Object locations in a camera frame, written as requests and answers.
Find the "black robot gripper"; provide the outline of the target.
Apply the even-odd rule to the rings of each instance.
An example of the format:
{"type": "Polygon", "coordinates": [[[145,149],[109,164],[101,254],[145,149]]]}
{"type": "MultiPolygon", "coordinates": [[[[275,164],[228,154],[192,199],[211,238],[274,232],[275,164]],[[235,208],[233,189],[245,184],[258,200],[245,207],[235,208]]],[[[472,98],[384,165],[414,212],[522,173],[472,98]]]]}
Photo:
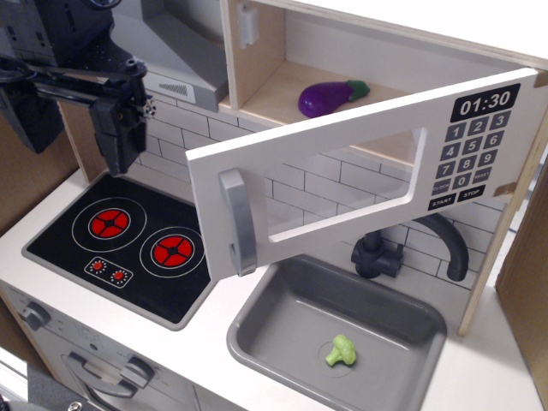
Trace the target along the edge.
{"type": "Polygon", "coordinates": [[[92,104],[108,171],[121,176],[146,149],[146,65],[113,42],[93,42],[61,67],[1,55],[1,87],[36,98],[92,104]]]}

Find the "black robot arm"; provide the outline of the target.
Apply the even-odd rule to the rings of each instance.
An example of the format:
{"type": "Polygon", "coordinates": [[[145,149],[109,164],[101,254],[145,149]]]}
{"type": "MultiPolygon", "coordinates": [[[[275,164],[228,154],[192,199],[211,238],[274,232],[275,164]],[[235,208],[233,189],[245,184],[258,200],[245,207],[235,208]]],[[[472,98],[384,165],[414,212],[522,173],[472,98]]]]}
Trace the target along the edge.
{"type": "Polygon", "coordinates": [[[116,1],[3,1],[1,113],[43,152],[64,125],[59,103],[84,106],[112,176],[146,149],[146,65],[110,33],[116,1]]]}

